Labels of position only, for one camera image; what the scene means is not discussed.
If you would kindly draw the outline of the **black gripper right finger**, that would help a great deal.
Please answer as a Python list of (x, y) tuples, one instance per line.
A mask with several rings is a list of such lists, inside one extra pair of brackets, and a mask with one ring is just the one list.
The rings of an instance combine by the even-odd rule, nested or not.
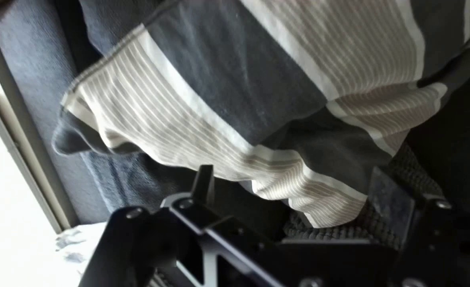
[(413, 175), (414, 189), (398, 173), (374, 167), (368, 202), (398, 238), (409, 238), (416, 229), (448, 227), (452, 234), (470, 232), (470, 213), (454, 207), (441, 191)]

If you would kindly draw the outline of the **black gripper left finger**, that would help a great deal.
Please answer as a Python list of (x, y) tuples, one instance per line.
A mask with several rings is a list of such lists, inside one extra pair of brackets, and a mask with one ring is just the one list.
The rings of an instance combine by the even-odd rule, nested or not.
[(175, 192), (162, 200), (162, 207), (188, 208), (194, 203), (212, 205), (215, 200), (215, 176), (210, 164), (201, 165), (193, 186), (186, 192)]

